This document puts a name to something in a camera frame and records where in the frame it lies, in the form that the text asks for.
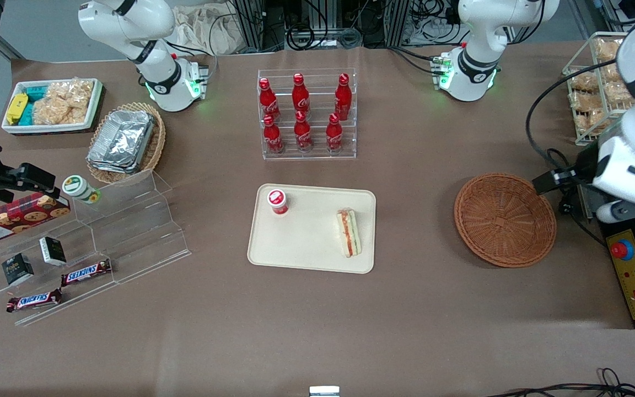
round wicker basket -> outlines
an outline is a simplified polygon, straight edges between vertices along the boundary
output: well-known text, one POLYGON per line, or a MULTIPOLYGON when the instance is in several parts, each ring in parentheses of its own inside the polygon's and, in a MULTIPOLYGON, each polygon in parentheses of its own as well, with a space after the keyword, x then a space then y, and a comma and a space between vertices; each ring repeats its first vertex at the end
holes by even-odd
MULTIPOLYGON (((139 171, 156 168, 158 161, 161 159, 163 145, 166 143, 166 126, 163 124, 161 115, 153 106, 147 105, 146 103, 128 103, 126 105, 119 106, 118 108, 116 108, 116 110, 143 110, 154 116, 156 123, 153 126, 153 135, 151 135, 148 146, 146 146, 146 152, 144 153, 143 160, 141 161, 141 168, 139 169, 139 171)), ((104 124, 104 121, 106 121, 109 115, 111 115, 111 112, 104 116, 103 120, 95 129, 95 135, 93 135, 92 141, 90 142, 90 148, 92 148, 92 146, 95 144, 95 141, 99 136, 99 130, 101 130, 101 126, 104 124)), ((90 173, 95 177, 96 180, 108 184, 115 183, 116 181, 121 181, 121 179, 131 176, 131 174, 103 171, 101 169, 94 168, 90 165, 90 163, 88 163, 88 168, 90 169, 90 173)))
POLYGON ((543 259, 557 232, 549 202, 531 183, 509 174, 484 174, 464 184, 455 200, 454 219, 475 254, 506 268, 543 259))

acrylic bottle rack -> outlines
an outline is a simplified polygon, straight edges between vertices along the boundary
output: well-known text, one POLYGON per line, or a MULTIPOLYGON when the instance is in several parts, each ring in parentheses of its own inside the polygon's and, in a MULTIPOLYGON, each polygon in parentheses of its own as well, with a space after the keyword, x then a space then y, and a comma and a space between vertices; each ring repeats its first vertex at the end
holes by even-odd
POLYGON ((357 71, 355 68, 320 68, 320 69, 276 69, 259 70, 256 81, 258 103, 258 128, 261 138, 261 148, 264 160, 330 160, 348 159, 357 156, 357 71), (305 87, 310 93, 310 137, 313 139, 313 150, 302 153, 295 142, 295 110, 293 99, 290 95, 293 91, 293 75, 302 73, 305 78, 305 87), (335 90, 337 90, 340 73, 349 75, 349 87, 352 90, 352 105, 349 109, 347 120, 340 121, 342 125, 342 151, 330 154, 327 151, 327 135, 325 129, 329 123, 330 113, 335 111, 335 90), (258 96, 261 90, 258 85, 260 78, 268 78, 271 89, 276 94, 281 120, 276 123, 281 131, 286 150, 284 153, 272 153, 268 151, 263 138, 264 124, 263 112, 258 96))
POLYGON ((153 171, 130 176, 100 189, 93 205, 72 201, 71 214, 0 241, 0 305, 16 325, 28 325, 88 297, 158 269, 189 255, 183 230, 169 210, 172 189, 153 171), (65 266, 43 262, 39 239, 60 240, 65 266), (2 262, 23 253, 33 277, 9 286, 2 262), (11 297, 51 292, 60 287, 61 274, 111 259, 111 273, 101 274, 62 289, 61 304, 7 313, 11 297))

sandwich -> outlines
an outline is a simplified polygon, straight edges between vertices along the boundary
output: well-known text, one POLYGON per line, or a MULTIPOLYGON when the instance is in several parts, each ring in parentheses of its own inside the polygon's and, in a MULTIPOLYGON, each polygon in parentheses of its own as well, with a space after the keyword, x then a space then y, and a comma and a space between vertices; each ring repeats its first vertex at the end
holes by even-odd
POLYGON ((337 225, 340 228, 342 251, 347 258, 361 254, 361 241, 357 231, 357 218, 354 210, 346 208, 337 211, 337 225))

aluminum foil container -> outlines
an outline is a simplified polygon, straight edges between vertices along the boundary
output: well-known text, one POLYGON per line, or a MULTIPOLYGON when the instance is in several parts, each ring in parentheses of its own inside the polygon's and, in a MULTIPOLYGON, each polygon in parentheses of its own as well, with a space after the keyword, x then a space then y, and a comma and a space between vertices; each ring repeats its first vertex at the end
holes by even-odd
POLYGON ((153 116, 145 111, 113 111, 88 153, 88 162, 94 168, 114 173, 136 173, 141 168, 153 125, 153 116))

cookie box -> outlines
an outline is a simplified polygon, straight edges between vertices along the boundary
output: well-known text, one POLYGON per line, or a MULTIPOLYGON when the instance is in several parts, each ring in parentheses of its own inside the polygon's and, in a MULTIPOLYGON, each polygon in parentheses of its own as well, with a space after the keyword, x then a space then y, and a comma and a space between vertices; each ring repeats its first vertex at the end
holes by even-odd
POLYGON ((65 198, 33 193, 0 206, 0 240, 70 213, 65 198))

